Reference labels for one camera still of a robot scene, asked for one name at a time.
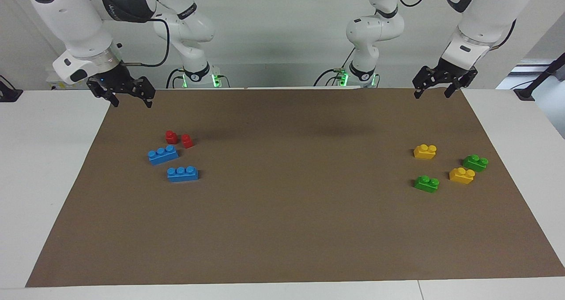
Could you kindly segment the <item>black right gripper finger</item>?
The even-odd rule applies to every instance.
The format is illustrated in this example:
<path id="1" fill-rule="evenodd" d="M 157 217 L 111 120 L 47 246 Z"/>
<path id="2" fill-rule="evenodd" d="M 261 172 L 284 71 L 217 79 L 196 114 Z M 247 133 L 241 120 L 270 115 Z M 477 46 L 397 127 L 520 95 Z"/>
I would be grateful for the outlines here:
<path id="1" fill-rule="evenodd" d="M 106 101 L 109 101 L 109 103 L 113 107 L 118 107 L 119 99 L 117 99 L 115 93 L 113 93 L 111 90 L 105 89 L 95 80 L 87 80 L 87 87 L 89 87 L 90 91 L 95 97 L 103 98 Z"/>
<path id="2" fill-rule="evenodd" d="M 142 76 L 132 81 L 132 95 L 141 99 L 145 106 L 151 109 L 155 96 L 155 88 L 147 77 Z"/>

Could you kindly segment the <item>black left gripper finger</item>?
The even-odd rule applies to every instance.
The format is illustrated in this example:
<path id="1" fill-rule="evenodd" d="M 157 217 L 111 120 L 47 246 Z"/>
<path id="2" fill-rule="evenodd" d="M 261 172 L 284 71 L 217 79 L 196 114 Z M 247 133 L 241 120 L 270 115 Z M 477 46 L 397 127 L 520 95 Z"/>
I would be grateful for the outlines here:
<path id="1" fill-rule="evenodd" d="M 462 77 L 453 78 L 452 83 L 450 83 L 446 91 L 444 91 L 444 96 L 450 98 L 458 89 L 469 87 L 477 74 L 478 70 L 473 67 L 466 74 L 462 75 Z"/>
<path id="2" fill-rule="evenodd" d="M 433 69 L 430 67 L 422 67 L 412 79 L 412 85 L 414 85 L 415 89 L 414 97 L 419 99 L 426 89 L 436 85 Z"/>

